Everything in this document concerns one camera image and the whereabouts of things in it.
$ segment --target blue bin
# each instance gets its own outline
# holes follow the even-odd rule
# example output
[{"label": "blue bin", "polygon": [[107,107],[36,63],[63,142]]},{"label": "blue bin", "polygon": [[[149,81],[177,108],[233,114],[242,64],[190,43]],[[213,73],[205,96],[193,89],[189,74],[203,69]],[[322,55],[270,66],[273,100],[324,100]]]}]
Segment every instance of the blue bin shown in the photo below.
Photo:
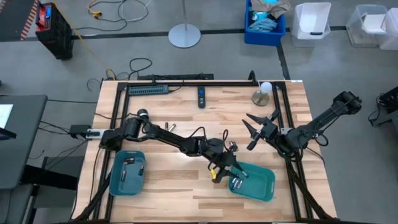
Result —
[{"label": "blue bin", "polygon": [[276,22],[278,26],[271,32],[258,32],[249,30],[249,8],[251,1],[246,0],[246,15],[244,19],[244,42],[247,44],[260,44],[278,46],[280,39],[286,34],[285,15],[281,15]]}]

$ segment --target round metal base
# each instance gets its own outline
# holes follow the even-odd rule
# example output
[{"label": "round metal base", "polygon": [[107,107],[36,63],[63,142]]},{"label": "round metal base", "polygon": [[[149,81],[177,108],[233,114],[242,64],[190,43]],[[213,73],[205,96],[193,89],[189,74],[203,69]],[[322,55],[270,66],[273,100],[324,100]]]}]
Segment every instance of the round metal base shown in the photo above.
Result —
[{"label": "round metal base", "polygon": [[255,91],[251,98],[253,103],[257,106],[265,106],[269,102],[269,95],[268,94],[261,94],[260,90]]},{"label": "round metal base", "polygon": [[192,24],[179,24],[169,31],[169,41],[180,48],[188,48],[197,44],[200,40],[200,30]]}]

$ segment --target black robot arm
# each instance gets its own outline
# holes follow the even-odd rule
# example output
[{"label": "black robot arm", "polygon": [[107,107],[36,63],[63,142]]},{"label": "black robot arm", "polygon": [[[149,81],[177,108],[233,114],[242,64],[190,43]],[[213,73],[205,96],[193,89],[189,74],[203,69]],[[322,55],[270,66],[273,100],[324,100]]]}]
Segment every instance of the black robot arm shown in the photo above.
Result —
[{"label": "black robot arm", "polygon": [[248,122],[242,120],[248,128],[252,141],[248,145],[249,150],[253,150],[258,140],[263,139],[272,147],[276,148],[278,153],[286,158],[295,158],[295,153],[305,149],[311,139],[317,141],[317,137],[324,136],[323,132],[327,124],[331,125],[336,119],[344,114],[356,114],[361,109],[361,100],[352,94],[352,92],[342,92],[333,99],[333,104],[313,121],[297,128],[280,133],[278,126],[273,121],[278,117],[279,111],[275,110],[270,118],[259,118],[247,114],[253,121],[262,125],[260,130],[256,130]]},{"label": "black robot arm", "polygon": [[[141,130],[144,134],[143,136],[139,136]],[[210,170],[219,168],[218,173],[213,176],[214,183],[219,183],[224,176],[238,177],[238,175],[226,169],[230,166],[234,166],[240,170],[243,175],[247,176],[247,173],[243,171],[242,167],[236,161],[236,156],[234,155],[234,151],[237,150],[236,146],[226,148],[224,146],[225,139],[207,139],[206,136],[190,136],[184,138],[171,133],[158,125],[152,124],[149,121],[148,112],[144,109],[138,111],[138,117],[127,119],[120,128],[105,131],[99,146],[101,148],[119,151],[123,139],[133,142],[142,142],[150,139],[158,140],[177,147],[187,156],[203,156],[210,162],[208,166],[209,169],[210,166],[214,164]]]}]

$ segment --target cloth in bin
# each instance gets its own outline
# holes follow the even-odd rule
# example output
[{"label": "cloth in bin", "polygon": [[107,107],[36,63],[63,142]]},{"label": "cloth in bin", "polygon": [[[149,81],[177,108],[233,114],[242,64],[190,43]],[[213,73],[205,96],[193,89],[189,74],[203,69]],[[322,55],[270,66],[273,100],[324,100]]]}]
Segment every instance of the cloth in bin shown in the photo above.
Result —
[{"label": "cloth in bin", "polygon": [[285,12],[289,12],[292,9],[292,5],[289,0],[278,0],[276,3],[274,0],[251,0],[251,7],[253,11],[268,12],[276,19],[279,18]]},{"label": "cloth in bin", "polygon": [[265,18],[251,24],[249,29],[261,32],[271,32],[277,27],[277,25],[278,23],[276,23],[274,20]]}]

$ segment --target butcher block tabletop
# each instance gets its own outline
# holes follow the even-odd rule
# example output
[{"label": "butcher block tabletop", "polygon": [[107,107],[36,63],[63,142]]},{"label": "butcher block tabletop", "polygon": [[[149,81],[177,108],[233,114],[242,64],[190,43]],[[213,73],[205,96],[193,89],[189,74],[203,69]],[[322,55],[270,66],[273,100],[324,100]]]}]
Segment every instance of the butcher block tabletop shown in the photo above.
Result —
[{"label": "butcher block tabletop", "polygon": [[[294,125],[307,124],[312,120],[303,82],[284,81],[287,87]],[[112,116],[116,87],[118,82],[103,82],[99,94],[96,113]],[[142,143],[123,141],[122,150],[141,151],[146,157],[146,171],[143,190],[136,196],[117,196],[114,198],[111,222],[287,222],[295,221],[292,197],[290,194],[285,161],[277,151],[260,140],[252,151],[246,149],[250,134],[242,119],[255,128],[259,125],[251,121],[246,113],[256,116],[270,116],[275,110],[272,97],[267,106],[256,106],[252,94],[255,86],[206,86],[206,108],[198,107],[197,87],[183,86],[167,95],[133,96],[129,99],[128,113],[137,113],[144,108],[152,123],[165,126],[176,124],[173,133],[183,137],[191,135],[196,128],[203,126],[207,138],[222,138],[228,129],[230,140],[236,141],[239,151],[237,160],[248,162],[272,170],[276,176],[274,198],[262,202],[232,194],[228,187],[228,177],[221,183],[211,181],[212,174],[207,169],[208,161],[203,157],[187,157],[177,148],[160,141]],[[122,92],[118,117],[121,117],[125,91]],[[280,107],[287,127],[282,93],[279,93]],[[108,129],[110,119],[95,115],[92,127]],[[76,209],[77,217],[90,200],[93,170],[95,170],[93,195],[100,181],[104,149],[99,150],[96,167],[95,158],[100,140],[92,140],[87,145],[85,160],[78,185]],[[309,147],[320,153],[315,141]],[[114,152],[109,160],[108,171],[113,164]],[[302,160],[307,186],[317,202],[331,216],[335,217],[335,206],[323,162],[310,151],[304,150]],[[297,188],[301,213],[305,216],[303,198]],[[104,217],[108,190],[105,192],[99,218]]]}]

